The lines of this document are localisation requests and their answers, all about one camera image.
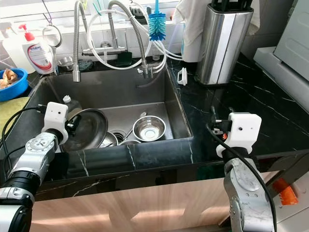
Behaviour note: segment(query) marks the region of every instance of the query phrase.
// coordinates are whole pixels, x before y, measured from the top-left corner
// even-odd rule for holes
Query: sink drain
[[[118,143],[121,143],[124,140],[124,133],[123,132],[113,131],[111,133],[116,136]]]

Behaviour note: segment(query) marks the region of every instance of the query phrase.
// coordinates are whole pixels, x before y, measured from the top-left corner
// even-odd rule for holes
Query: stainless steel knife block
[[[246,36],[253,9],[219,12],[206,9],[195,79],[205,85],[228,83]]]

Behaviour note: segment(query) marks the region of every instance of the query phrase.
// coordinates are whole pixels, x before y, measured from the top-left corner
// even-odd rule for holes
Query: faucet
[[[117,0],[110,1],[108,4],[108,9],[110,10],[113,5],[118,5],[126,13],[135,31],[135,34],[136,34],[136,37],[139,43],[139,47],[140,47],[141,66],[142,66],[142,72],[138,71],[138,73],[143,74],[144,78],[152,78],[153,77],[152,68],[149,67],[146,62],[146,57],[145,57],[143,43],[142,43],[141,36],[140,36],[140,31],[137,27],[136,22],[134,21],[134,17],[131,11],[125,5],[123,5],[120,1],[117,1]],[[73,39],[73,81],[74,82],[81,81],[81,74],[80,74],[79,67],[78,67],[79,11],[81,12],[81,15],[83,18],[84,28],[87,31],[88,25],[87,25],[86,17],[84,14],[84,8],[80,0],[77,0],[75,2],[75,8],[74,8],[74,39]],[[109,23],[110,23],[111,32],[112,32],[112,47],[100,47],[100,48],[94,47],[98,55],[103,55],[104,52],[107,52],[108,54],[111,55],[111,54],[119,54],[123,51],[127,51],[125,47],[118,46],[118,41],[116,38],[115,28],[114,28],[114,24],[112,20],[112,13],[108,13],[108,18],[109,18]],[[83,50],[83,55],[91,56],[93,54],[90,49],[85,49]]]
[[[84,13],[84,7],[83,7],[83,4],[80,2],[80,0],[77,0],[75,2],[75,7],[74,7],[73,72],[72,72],[74,82],[81,81],[81,73],[79,71],[79,66],[78,66],[79,11],[82,14],[84,28],[85,28],[85,31],[87,32],[88,25],[87,25],[85,13]]]

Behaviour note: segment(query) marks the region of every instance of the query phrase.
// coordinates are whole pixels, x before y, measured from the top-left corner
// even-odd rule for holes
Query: sink basin
[[[155,74],[151,80],[144,79],[135,69],[84,72],[81,82],[73,82],[72,74],[46,76],[31,93],[27,107],[48,102],[62,103],[65,95],[78,100],[83,109],[101,110],[108,119],[108,131],[119,141],[142,112],[164,120],[166,132],[160,140],[191,137],[167,69]],[[8,147],[22,146],[40,133],[43,118],[43,114],[35,111],[24,112],[9,134]],[[127,139],[136,138],[131,133]]]

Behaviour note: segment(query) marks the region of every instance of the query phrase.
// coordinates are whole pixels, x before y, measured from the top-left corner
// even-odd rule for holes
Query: dish soap bottle
[[[50,74],[54,72],[53,51],[44,41],[36,40],[31,32],[27,31],[26,25],[19,28],[25,30],[26,43],[22,45],[26,57],[34,69],[40,74]]]
[[[64,96],[63,102],[68,106],[67,119],[71,119],[75,114],[83,110],[80,103],[77,100],[71,99],[69,95]]]
[[[27,73],[35,72],[35,69],[32,67],[23,51],[22,44],[26,42],[25,38],[16,34],[12,29],[12,24],[9,22],[1,23],[0,29],[4,36],[2,45],[15,66],[25,69]]]

